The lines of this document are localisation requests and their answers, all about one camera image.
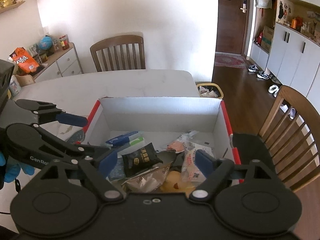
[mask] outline table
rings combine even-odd
[[[198,89],[189,72],[182,70],[120,70],[81,74],[47,80],[22,88],[17,99],[51,102],[67,113],[88,116],[95,102],[102,97],[199,97]],[[79,128],[57,122],[42,125],[65,139]],[[24,186],[30,176],[20,173]],[[14,183],[0,190],[0,211],[8,212],[16,195]],[[0,214],[0,225],[16,231],[9,215]]]

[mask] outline doormat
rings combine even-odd
[[[248,68],[250,66],[250,61],[246,60],[245,57],[242,57],[241,55],[216,53],[214,66]]]

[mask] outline blue globe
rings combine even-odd
[[[43,50],[50,49],[51,46],[52,46],[52,39],[48,36],[43,37],[39,43],[39,48]]]

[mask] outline wooden floor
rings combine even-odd
[[[233,132],[257,134],[275,98],[268,93],[273,83],[257,79],[245,69],[216,66],[212,82],[220,86]],[[297,192],[302,216],[295,234],[302,240],[320,239],[320,178]]]

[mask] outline gloved hand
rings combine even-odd
[[[5,158],[4,155],[0,152],[0,166],[4,165]],[[17,160],[9,157],[7,162],[7,168],[5,171],[4,182],[13,182],[16,179],[16,177],[18,177],[18,175],[20,174],[21,169],[27,175],[33,175],[35,173],[34,167],[18,162]]]

